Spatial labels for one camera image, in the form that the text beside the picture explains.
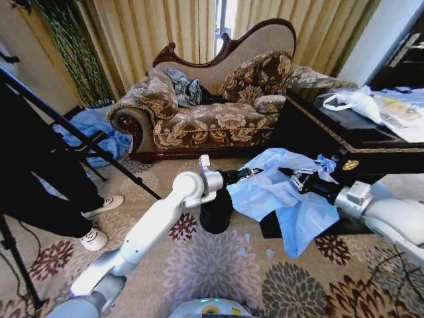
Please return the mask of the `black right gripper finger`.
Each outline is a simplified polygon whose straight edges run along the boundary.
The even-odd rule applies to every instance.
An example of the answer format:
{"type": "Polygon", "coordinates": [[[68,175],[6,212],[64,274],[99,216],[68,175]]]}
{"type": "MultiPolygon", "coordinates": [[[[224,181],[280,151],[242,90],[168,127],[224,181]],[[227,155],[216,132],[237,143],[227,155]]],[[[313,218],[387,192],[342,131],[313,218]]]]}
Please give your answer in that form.
{"type": "Polygon", "coordinates": [[[297,188],[298,192],[306,192],[307,187],[305,186],[305,183],[307,181],[307,178],[304,176],[292,176],[290,178],[294,186],[297,188]]]}
{"type": "Polygon", "coordinates": [[[278,170],[286,177],[297,179],[298,181],[305,181],[309,176],[312,176],[315,173],[315,169],[311,168],[298,168],[292,170],[290,168],[279,167],[278,170]]]}

